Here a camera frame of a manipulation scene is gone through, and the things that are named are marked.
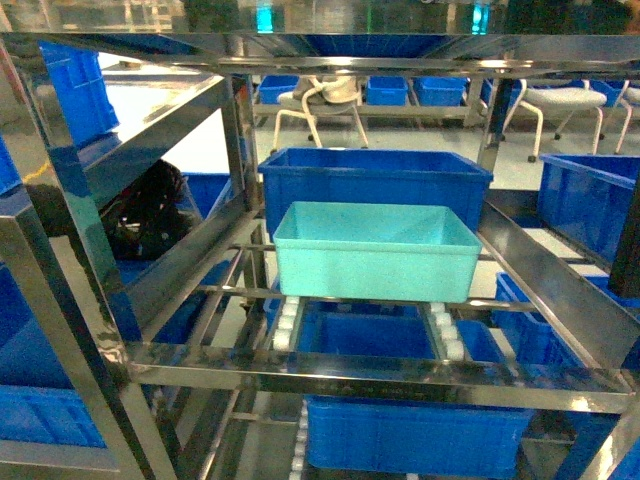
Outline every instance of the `white roller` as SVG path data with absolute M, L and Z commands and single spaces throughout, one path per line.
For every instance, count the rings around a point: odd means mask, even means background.
M 277 329 L 273 336 L 273 349 L 279 351 L 289 350 L 289 342 L 291 340 L 291 330 Z
M 289 303 L 285 303 L 282 307 L 282 315 L 293 315 L 295 316 L 298 313 L 298 305 L 293 305 Z
M 278 328 L 291 330 L 295 321 L 295 315 L 281 315 L 280 320 L 278 320 Z
M 444 343 L 447 360 L 464 360 L 464 345 L 460 340 L 449 340 Z
M 453 318 L 450 313 L 436 313 L 435 322 L 437 327 L 444 327 L 447 325 L 453 325 Z
M 304 443 L 296 443 L 294 447 L 293 454 L 296 457 L 304 457 L 305 452 L 307 451 L 307 446 Z
M 446 312 L 446 308 L 444 303 L 442 302 L 433 302 L 431 304 L 431 313 L 444 313 Z
M 458 339 L 458 329 L 455 325 L 443 325 L 442 327 L 439 327 L 439 330 L 440 337 L 445 342 L 448 340 Z
M 293 457 L 291 461 L 291 471 L 301 472 L 304 468 L 304 457 Z

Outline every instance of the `plastic crate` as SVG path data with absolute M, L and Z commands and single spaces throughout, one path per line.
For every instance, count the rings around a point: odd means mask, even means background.
M 491 100 L 491 92 L 493 90 L 493 82 L 491 80 L 484 80 L 482 82 L 482 90 L 480 91 L 480 98 L 484 103 L 489 105 L 489 101 Z M 518 95 L 522 91 L 520 82 L 515 82 L 513 84 L 513 88 L 511 89 L 511 97 L 509 98 L 509 108 L 513 107 L 518 99 Z
M 106 447 L 73 390 L 0 386 L 0 439 Z
M 607 295 L 616 300 L 617 297 L 609 292 L 606 288 L 608 277 L 606 276 L 587 276 L 587 280 L 592 282 L 598 288 L 601 288 Z M 498 274 L 498 288 L 496 298 L 506 301 L 528 301 L 524 292 L 513 282 L 506 273 Z M 623 306 L 636 307 L 640 305 L 639 299 L 625 299 Z M 509 339 L 511 345 L 514 347 L 519 345 L 520 348 L 526 352 L 526 355 L 518 355 L 517 360 L 521 363 L 527 363 L 521 360 L 521 357 L 536 358 L 535 363 L 542 365 L 557 365 L 565 367 L 580 367 L 582 362 L 575 356 L 575 354 L 562 342 L 553 332 L 548 334 L 551 327 L 544 323 L 544 319 L 538 314 L 536 323 L 532 323 L 530 319 L 525 320 L 525 317 L 531 316 L 529 313 L 513 313 L 513 312 L 494 312 L 493 319 L 498 324 L 524 325 L 523 330 L 532 330 L 529 334 L 529 338 L 538 338 L 539 343 L 535 343 L 532 340 L 527 342 L 526 333 L 524 337 L 519 341 L 512 341 L 513 336 L 505 334 Z M 574 480 L 576 478 L 576 472 L 582 471 L 591 461 L 593 455 L 598 451 L 602 442 L 608 437 L 611 429 L 617 422 L 616 415 L 603 415 L 603 414 L 590 414 L 582 412 L 568 412 L 567 418 L 573 425 L 577 439 L 573 448 L 569 452 L 569 456 L 562 464 L 560 470 L 557 472 L 556 480 Z M 632 451 L 629 452 L 627 457 L 616 469 L 614 474 L 610 477 L 613 480 L 635 480 L 640 477 L 640 442 L 636 443 Z
M 289 148 L 258 167 L 271 237 L 295 201 L 443 205 L 474 232 L 493 175 L 451 152 Z
M 407 103 L 409 86 L 402 77 L 369 77 L 367 81 L 367 104 L 398 105 Z
M 189 190 L 203 218 L 218 210 L 231 198 L 233 188 L 228 173 L 186 173 Z
M 466 78 L 422 77 L 413 81 L 418 102 L 423 106 L 456 107 L 467 88 Z
M 276 277 L 271 286 L 272 290 L 280 291 L 280 279 Z M 267 317 L 267 326 L 271 328 L 275 322 L 278 309 L 280 308 L 280 299 L 267 298 L 264 302 L 264 313 Z M 309 302 L 307 311 L 321 313 L 353 313 L 356 315 L 390 315 L 400 316 L 417 316 L 418 309 L 410 305 L 380 305 L 375 303 L 338 303 L 338 302 Z
M 274 243 L 286 295 L 424 302 L 464 302 L 482 249 L 447 207 L 355 203 L 295 202 Z
M 307 35 L 321 56 L 416 58 L 447 41 L 444 35 Z
M 640 299 L 619 299 L 606 285 L 609 277 L 586 276 L 588 281 L 604 291 L 623 307 L 635 308 Z M 498 273 L 496 299 L 507 302 L 528 302 L 529 298 L 506 273 Z M 581 362 L 555 334 L 551 325 L 539 313 L 494 311 L 493 322 L 504 331 L 520 363 L 540 365 L 580 366 Z
M 458 322 L 474 360 L 502 355 L 484 325 Z M 433 358 L 415 317 L 318 315 L 312 351 Z M 512 478 L 533 412 L 461 405 L 308 397 L 309 463 L 318 468 Z
M 118 126 L 96 52 L 46 42 L 40 49 L 76 146 Z
M 123 279 L 133 280 L 149 262 L 121 262 Z M 203 281 L 215 284 L 228 262 Z M 158 332 L 155 342 L 185 343 L 206 295 L 191 295 Z M 0 439 L 80 447 L 104 447 L 82 400 L 22 297 L 0 264 Z
M 605 107 L 613 107 L 620 96 L 620 92 L 622 92 L 623 86 L 624 81 L 603 82 L 601 80 L 591 80 L 591 89 L 606 95 L 607 103 L 604 104 Z
M 538 214 L 584 248 L 613 262 L 640 157 L 542 155 Z
M 262 80 L 258 86 L 260 103 L 277 105 L 278 97 L 287 92 L 293 92 L 298 84 L 298 77 L 295 75 L 269 75 Z
M 9 151 L 0 137 L 0 195 L 20 185 L 20 175 L 13 166 Z

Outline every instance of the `white chair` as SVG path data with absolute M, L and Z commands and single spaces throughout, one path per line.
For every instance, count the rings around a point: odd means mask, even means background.
M 568 111 L 567 117 L 560 123 L 556 129 L 554 139 L 559 140 L 562 136 L 562 129 L 567 125 L 573 114 L 577 111 L 596 110 L 598 119 L 596 122 L 596 130 L 593 136 L 592 153 L 598 151 L 598 143 L 600 140 L 600 129 L 602 128 L 602 106 L 607 103 L 607 97 L 590 89 L 589 81 L 583 80 L 583 88 L 580 87 L 562 87 L 568 83 L 565 80 L 520 80 L 522 90 L 518 95 L 515 103 L 509 110 L 507 118 L 504 122 L 502 132 L 513 118 L 513 114 L 518 107 L 523 107 L 538 116 L 538 125 L 536 128 L 536 139 L 533 146 L 533 155 L 529 155 L 527 160 L 535 162 L 540 153 L 540 141 L 542 140 L 542 125 L 544 122 L 543 110 L 563 110 Z M 535 87 L 555 87 L 558 88 L 535 88 Z
M 283 93 L 278 97 L 278 102 L 284 108 L 276 116 L 276 128 L 273 135 L 271 153 L 278 149 L 280 125 L 282 117 L 285 115 L 306 120 L 311 130 L 309 140 L 313 140 L 318 148 L 322 148 L 317 129 L 318 117 L 343 115 L 351 112 L 358 128 L 358 133 L 364 143 L 363 148 L 369 148 L 369 140 L 356 108 L 357 105 L 362 103 L 362 92 L 356 77 L 337 77 L 335 81 L 328 82 L 320 82 L 316 77 L 307 78 L 311 81 L 313 87 L 304 93 L 301 100 L 294 98 L 294 92 Z M 317 95 L 321 96 L 324 100 L 323 103 L 310 103 L 309 100 L 314 96 L 318 98 Z
M 613 104 L 612 108 L 617 107 L 618 104 L 622 105 L 627 110 L 627 116 L 625 117 L 624 124 L 622 125 L 622 132 L 620 132 L 618 145 L 613 152 L 616 155 L 619 155 L 620 150 L 622 149 L 622 142 L 624 142 L 624 137 L 627 135 L 627 130 L 629 129 L 629 124 L 631 123 L 631 118 L 633 117 L 633 108 L 635 105 L 640 104 L 640 86 L 632 85 L 629 80 L 626 80 L 622 85 L 620 95 L 616 99 L 616 102 Z M 612 116 L 613 114 L 611 114 L 609 118 L 607 118 L 607 121 L 609 121 Z

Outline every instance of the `stainless steel rack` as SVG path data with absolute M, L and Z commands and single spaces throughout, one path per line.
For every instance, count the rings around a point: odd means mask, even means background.
M 482 25 L 474 23 L 478 8 L 488 12 Z M 268 27 L 256 20 L 263 9 Z M 264 256 L 270 247 L 260 220 L 252 92 L 243 75 L 495 78 L 479 152 L 479 163 L 493 169 L 512 79 L 638 78 L 635 25 L 632 9 L 605 0 L 0 1 L 2 66 L 16 79 L 24 105 L 18 122 L 0 127 L 24 184 L 0 197 L 0 255 L 108 445 L 102 450 L 0 442 L 2 477 L 340 478 L 340 472 L 319 472 L 300 459 L 300 394 L 316 393 L 534 408 L 541 418 L 558 411 L 619 414 L 588 468 L 576 472 L 576 478 L 608 478 L 640 436 L 640 377 L 626 369 L 638 355 L 640 326 L 510 218 L 535 215 L 535 192 L 491 192 L 479 230 L 491 257 L 531 304 L 470 299 L 454 307 L 463 314 L 536 309 L 587 368 L 363 362 L 265 348 L 262 301 L 278 294 L 267 283 Z M 333 40 L 353 46 L 383 36 L 415 48 L 372 58 L 354 47 L 335 56 L 318 47 L 318 35 L 336 35 Z M 77 150 L 60 106 L 51 100 L 39 39 L 203 73 L 144 128 Z M 218 109 L 235 198 L 125 288 L 98 208 Z M 12 134 L 21 141 L 12 141 Z M 640 209 L 640 191 L 635 198 L 632 211 Z M 231 259 L 230 267 L 219 286 L 206 289 L 208 300 L 189 342 L 148 343 L 223 258 Z M 243 275 L 244 287 L 238 288 Z M 638 281 L 633 273 L 626 280 Z M 211 346 L 228 296 L 246 300 L 246 319 L 234 348 Z M 125 342 L 118 325 L 131 321 L 139 335 Z M 179 390 L 165 396 L 158 389 L 149 405 L 142 385 Z M 261 441 L 251 445 L 249 438 Z M 550 459 L 561 462 L 570 443 L 562 431 L 529 434 L 519 477 L 552 478 Z

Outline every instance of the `chair leg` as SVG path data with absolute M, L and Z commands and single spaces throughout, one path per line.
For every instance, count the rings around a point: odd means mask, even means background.
M 569 112 L 569 115 L 567 115 L 567 118 L 565 118 L 560 123 L 560 125 L 558 125 L 558 128 L 556 129 L 556 132 L 553 135 L 554 140 L 560 140 L 560 138 L 562 138 L 562 130 L 564 129 L 564 127 L 567 126 L 567 123 L 569 123 L 569 120 L 571 120 L 571 117 L 573 117 L 573 112 Z
M 275 153 L 278 150 L 278 138 L 280 137 L 280 124 L 282 123 L 282 115 L 284 110 L 280 110 L 276 115 L 276 128 L 273 132 L 273 147 L 271 153 Z
M 369 139 L 367 138 L 367 132 L 364 130 L 364 125 L 362 125 L 362 119 L 360 118 L 360 114 L 358 113 L 358 108 L 353 105 L 353 119 L 356 122 L 356 127 L 358 128 L 358 133 L 360 134 L 360 138 L 362 138 L 362 142 L 364 143 L 363 148 L 369 148 Z
M 598 112 L 598 119 L 596 120 L 596 131 L 593 134 L 593 149 L 591 153 L 595 155 L 598 153 L 598 144 L 600 143 L 600 132 L 602 131 L 602 119 L 604 118 L 604 113 L 602 112 L 602 108 L 596 108 Z
M 309 130 L 311 130 L 311 135 L 313 136 L 313 141 L 316 144 L 316 147 L 322 148 L 322 142 L 320 141 L 320 135 L 318 135 L 318 129 L 316 128 L 316 118 L 313 116 L 305 116 L 307 119 L 307 123 L 309 124 Z
M 618 145 L 616 146 L 615 154 L 618 155 L 620 150 L 622 149 L 622 142 L 624 142 L 624 137 L 627 135 L 627 130 L 629 129 L 629 123 L 631 123 L 631 117 L 633 116 L 633 107 L 626 100 L 620 100 L 620 103 L 627 110 L 627 116 L 624 119 L 624 125 L 622 126 L 622 132 L 620 132 L 620 140 L 618 140 Z
M 544 114 L 542 113 L 542 110 L 540 110 L 538 107 L 534 107 L 530 103 L 520 102 L 520 105 L 538 116 L 538 125 L 536 126 L 536 140 L 533 144 L 533 155 L 529 155 L 529 157 L 527 157 L 527 161 L 533 163 L 538 159 L 538 154 L 540 153 L 540 142 L 542 141 L 542 125 L 544 124 Z

